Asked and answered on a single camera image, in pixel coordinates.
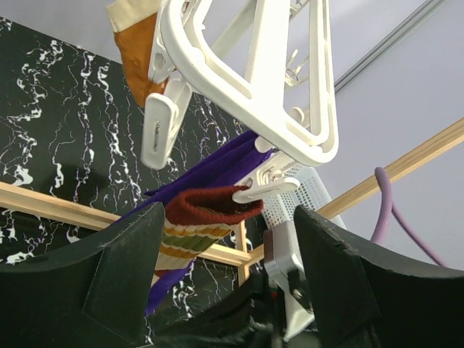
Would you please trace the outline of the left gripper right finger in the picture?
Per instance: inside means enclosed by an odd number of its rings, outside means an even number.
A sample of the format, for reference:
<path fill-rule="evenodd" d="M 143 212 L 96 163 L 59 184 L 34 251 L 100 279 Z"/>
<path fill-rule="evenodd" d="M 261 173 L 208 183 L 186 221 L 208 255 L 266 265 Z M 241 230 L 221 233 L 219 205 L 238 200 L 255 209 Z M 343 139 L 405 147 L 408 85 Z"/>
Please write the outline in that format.
<path fill-rule="evenodd" d="M 462 347 L 463 272 L 400 255 L 298 206 L 322 347 Z"/>

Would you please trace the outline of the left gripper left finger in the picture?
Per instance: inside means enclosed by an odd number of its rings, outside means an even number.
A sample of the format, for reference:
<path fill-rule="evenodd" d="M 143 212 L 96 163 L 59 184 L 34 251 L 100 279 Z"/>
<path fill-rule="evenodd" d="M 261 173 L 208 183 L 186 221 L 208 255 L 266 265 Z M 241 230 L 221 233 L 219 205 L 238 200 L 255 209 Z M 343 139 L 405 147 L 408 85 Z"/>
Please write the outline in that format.
<path fill-rule="evenodd" d="M 3 347 L 143 347 L 165 209 L 1 266 Z"/>

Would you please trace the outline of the purple sock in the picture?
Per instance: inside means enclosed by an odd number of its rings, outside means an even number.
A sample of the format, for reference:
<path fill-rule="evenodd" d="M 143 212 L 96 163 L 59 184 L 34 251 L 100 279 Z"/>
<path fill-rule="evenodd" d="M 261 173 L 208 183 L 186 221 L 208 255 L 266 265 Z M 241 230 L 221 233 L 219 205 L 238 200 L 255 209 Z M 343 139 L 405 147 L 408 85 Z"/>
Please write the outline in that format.
<path fill-rule="evenodd" d="M 255 148 L 257 134 L 248 130 L 220 147 L 216 152 L 185 172 L 175 181 L 146 192 L 146 200 L 130 211 L 134 215 L 151 204 L 160 202 L 166 206 L 182 191 L 188 189 L 210 189 L 224 186 L 242 186 L 241 179 L 263 164 L 271 156 Z M 171 270 L 161 279 L 151 284 L 145 309 L 146 315 L 153 314 L 171 288 L 190 271 L 192 260 L 187 268 Z"/>

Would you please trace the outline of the white plastic clip hanger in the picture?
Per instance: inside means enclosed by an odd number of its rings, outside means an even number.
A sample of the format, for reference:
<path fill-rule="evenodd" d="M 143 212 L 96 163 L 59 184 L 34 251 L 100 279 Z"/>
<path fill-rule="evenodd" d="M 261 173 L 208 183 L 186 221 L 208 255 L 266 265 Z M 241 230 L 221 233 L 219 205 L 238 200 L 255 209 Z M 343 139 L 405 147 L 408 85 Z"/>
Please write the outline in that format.
<path fill-rule="evenodd" d="M 339 148 L 327 1 L 250 1 L 209 45 L 203 22 L 209 1 L 163 1 L 157 14 L 149 78 L 166 82 L 146 98 L 141 160 L 161 169 L 177 139 L 191 95 L 197 91 L 257 134 L 255 148 L 276 148 L 269 160 L 241 179 L 233 200 L 247 203 L 292 191 L 285 172 L 295 163 L 330 162 Z M 308 110 L 283 107 L 289 23 L 309 10 Z"/>

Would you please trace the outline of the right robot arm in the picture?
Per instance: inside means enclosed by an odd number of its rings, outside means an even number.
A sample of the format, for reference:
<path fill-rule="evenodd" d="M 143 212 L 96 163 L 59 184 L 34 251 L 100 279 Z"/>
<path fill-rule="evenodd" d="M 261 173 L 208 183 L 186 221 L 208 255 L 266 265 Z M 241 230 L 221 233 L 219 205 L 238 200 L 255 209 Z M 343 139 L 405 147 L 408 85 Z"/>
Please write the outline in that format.
<path fill-rule="evenodd" d="M 190 319 L 149 316 L 154 347 L 320 347 L 318 335 L 307 330 L 290 336 L 289 303 L 294 299 L 304 314 L 311 314 L 305 276 L 288 273 L 286 293 L 264 274 L 253 274 L 243 286 L 221 302 Z"/>

